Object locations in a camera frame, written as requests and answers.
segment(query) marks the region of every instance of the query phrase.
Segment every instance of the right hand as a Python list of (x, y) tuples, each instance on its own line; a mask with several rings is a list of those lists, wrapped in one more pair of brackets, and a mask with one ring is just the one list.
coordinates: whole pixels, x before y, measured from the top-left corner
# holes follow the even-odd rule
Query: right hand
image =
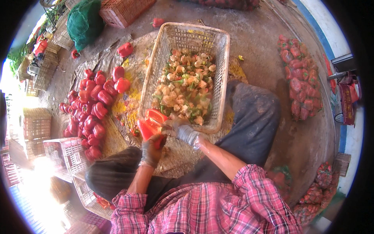
[(173, 115), (172, 118), (164, 122), (165, 125), (172, 127), (172, 130), (163, 131), (162, 134), (175, 137), (193, 146), (194, 140), (200, 133), (193, 129), (192, 124), (187, 119), (181, 119), (176, 115)]

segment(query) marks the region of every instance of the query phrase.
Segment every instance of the blue stripe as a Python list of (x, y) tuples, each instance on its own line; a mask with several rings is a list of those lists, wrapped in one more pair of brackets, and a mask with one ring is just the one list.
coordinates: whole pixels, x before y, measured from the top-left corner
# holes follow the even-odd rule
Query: blue stripe
[(346, 151), (347, 141), (347, 125), (340, 126), (340, 140), (339, 140), (339, 152), (344, 153)]
[(317, 37), (318, 37), (319, 41), (321, 42), (321, 44), (322, 44), (322, 46), (325, 50), (327, 58), (329, 60), (334, 59), (335, 56), (334, 56), (334, 53), (332, 52), (331, 46), (328, 43), (328, 40), (327, 40), (325, 34), (323, 33), (321, 27), (318, 25), (317, 21), (314, 19), (313, 15), (304, 6), (304, 4), (302, 2), (300, 2), (300, 0), (292, 0), (292, 1), (296, 4), (297, 8), (304, 15), (304, 17), (307, 19), (309, 24), (313, 27), (315, 33), (317, 34)]

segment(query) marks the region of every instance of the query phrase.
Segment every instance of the mesh bag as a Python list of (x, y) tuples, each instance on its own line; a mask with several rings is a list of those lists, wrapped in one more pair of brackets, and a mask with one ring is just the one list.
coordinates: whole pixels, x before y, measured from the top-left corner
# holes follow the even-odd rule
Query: mesh bag
[(319, 204), (323, 198), (322, 189), (319, 188), (317, 183), (313, 183), (306, 194), (300, 199), (301, 204)]
[(316, 216), (320, 205), (297, 204), (294, 207), (294, 215), (301, 226), (308, 225)]
[(331, 180), (332, 180), (331, 166), (329, 165), (328, 162), (325, 162), (324, 164), (321, 164), (321, 166), (317, 170), (316, 182), (322, 189), (325, 189), (330, 185)]
[(214, 6), (218, 8), (229, 8), (236, 10), (250, 10), (260, 7), (260, 0), (179, 0), (201, 4), (203, 6)]
[(267, 177), (274, 181), (280, 196), (286, 201), (291, 193), (292, 182), (288, 166), (275, 167), (272, 171), (267, 172)]
[(323, 108), (318, 66), (306, 45), (296, 38), (279, 35), (278, 51), (286, 70), (294, 120), (306, 120)]
[(100, 7), (100, 0), (82, 0), (68, 15), (67, 30), (78, 52), (93, 43), (104, 28)]

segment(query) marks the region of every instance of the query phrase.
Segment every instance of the hand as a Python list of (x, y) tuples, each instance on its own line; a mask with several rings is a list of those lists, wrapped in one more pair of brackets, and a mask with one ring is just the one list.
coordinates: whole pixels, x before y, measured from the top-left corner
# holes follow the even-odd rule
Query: hand
[(200, 133), (193, 129), (191, 123), (188, 120), (181, 119), (176, 115), (172, 118), (172, 120), (166, 120), (164, 124), (172, 127), (173, 130), (163, 131), (162, 134), (167, 134), (184, 141), (190, 146), (194, 146), (194, 142), (200, 135)]
[(162, 155), (162, 148), (166, 143), (166, 137), (161, 140), (160, 148), (156, 149), (154, 143), (159, 140), (160, 134), (151, 136), (148, 141), (142, 142), (143, 154), (139, 165), (147, 164), (153, 168), (157, 167)]

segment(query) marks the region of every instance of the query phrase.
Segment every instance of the green mesh bag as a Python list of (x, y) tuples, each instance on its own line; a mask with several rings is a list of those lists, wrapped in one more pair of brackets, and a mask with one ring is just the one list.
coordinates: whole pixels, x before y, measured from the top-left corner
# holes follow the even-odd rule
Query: green mesh bag
[(100, 7), (100, 0), (82, 0), (68, 15), (68, 33), (78, 52), (93, 43), (104, 28), (104, 21), (99, 15)]

